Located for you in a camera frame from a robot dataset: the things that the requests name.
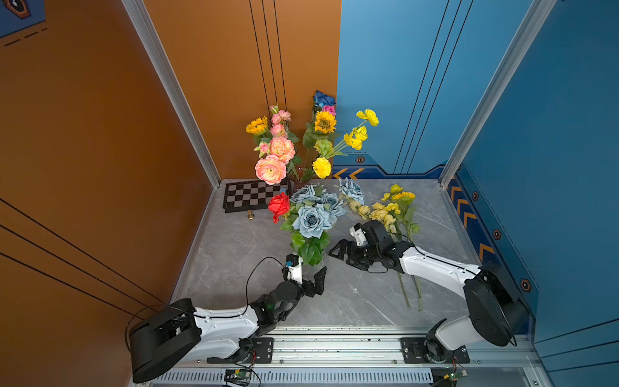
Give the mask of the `yellow rose spray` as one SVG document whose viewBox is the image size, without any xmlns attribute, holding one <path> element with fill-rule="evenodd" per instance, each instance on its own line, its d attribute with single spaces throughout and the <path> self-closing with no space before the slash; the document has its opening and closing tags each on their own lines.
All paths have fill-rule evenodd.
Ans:
<svg viewBox="0 0 619 387">
<path fill-rule="evenodd" d="M 348 199 L 348 206 L 363 220 L 370 219 L 382 223 L 389 234 L 402 240 L 404 235 L 401 234 L 399 227 L 405 226 L 406 234 L 409 234 L 409 229 L 414 225 L 412 202 L 415 198 L 416 195 L 410 192 L 387 193 L 380 203 L 374 203 L 372 206 L 364 205 L 352 198 Z"/>
</svg>

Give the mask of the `yellow poppy spray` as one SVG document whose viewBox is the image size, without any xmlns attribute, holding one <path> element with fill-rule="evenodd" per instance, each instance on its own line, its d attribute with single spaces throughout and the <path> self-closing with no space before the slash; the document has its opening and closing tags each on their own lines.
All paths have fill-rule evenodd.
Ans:
<svg viewBox="0 0 619 387">
<path fill-rule="evenodd" d="M 420 226 L 414 221 L 414 201 L 392 200 L 393 194 L 411 192 L 398 184 L 391 185 L 380 201 L 383 205 L 380 222 L 387 232 L 397 241 L 413 242 L 413 235 L 420 231 Z"/>
</svg>

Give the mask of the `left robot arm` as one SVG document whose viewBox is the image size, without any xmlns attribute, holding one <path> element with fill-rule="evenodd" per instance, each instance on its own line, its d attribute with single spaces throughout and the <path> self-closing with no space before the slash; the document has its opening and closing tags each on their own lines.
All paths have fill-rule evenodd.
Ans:
<svg viewBox="0 0 619 387">
<path fill-rule="evenodd" d="M 133 382 L 154 380 L 179 362 L 251 358 L 256 340 L 285 321 L 302 298 L 324 292 L 326 267 L 312 281 L 302 277 L 299 264 L 285 266 L 283 274 L 275 290 L 242 308 L 208 310 L 182 298 L 135 324 L 126 334 Z"/>
</svg>

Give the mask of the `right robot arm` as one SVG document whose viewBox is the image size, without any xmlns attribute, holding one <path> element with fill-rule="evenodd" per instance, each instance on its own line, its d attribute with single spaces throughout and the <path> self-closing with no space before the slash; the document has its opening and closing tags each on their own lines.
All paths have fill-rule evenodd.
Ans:
<svg viewBox="0 0 619 387">
<path fill-rule="evenodd" d="M 407 240 L 394 240 L 378 221 L 358 223 L 350 232 L 351 240 L 340 240 L 330 256 L 362 271 L 380 263 L 385 269 L 440 285 L 466 301 L 466 316 L 441 319 L 423 340 L 401 342 L 414 362 L 466 361 L 467 345 L 482 341 L 497 347 L 517 345 L 517 332 L 531 311 L 502 266 L 464 264 L 432 255 Z"/>
</svg>

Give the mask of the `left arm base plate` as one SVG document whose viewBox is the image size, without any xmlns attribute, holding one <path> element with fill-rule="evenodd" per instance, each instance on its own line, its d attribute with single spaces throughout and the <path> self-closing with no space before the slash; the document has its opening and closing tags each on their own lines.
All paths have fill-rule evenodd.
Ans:
<svg viewBox="0 0 619 387">
<path fill-rule="evenodd" d="M 271 364 L 274 338 L 257 337 L 240 340 L 240 348 L 228 358 L 210 357 L 208 364 Z"/>
</svg>

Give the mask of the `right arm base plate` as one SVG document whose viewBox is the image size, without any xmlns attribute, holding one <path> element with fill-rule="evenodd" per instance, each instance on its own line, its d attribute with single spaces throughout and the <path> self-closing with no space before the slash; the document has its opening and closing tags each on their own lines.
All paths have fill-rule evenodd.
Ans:
<svg viewBox="0 0 619 387">
<path fill-rule="evenodd" d="M 447 350 L 437 340 L 421 337 L 400 339 L 401 351 L 406 364 L 469 364 L 470 357 L 465 346 L 454 351 Z"/>
</svg>

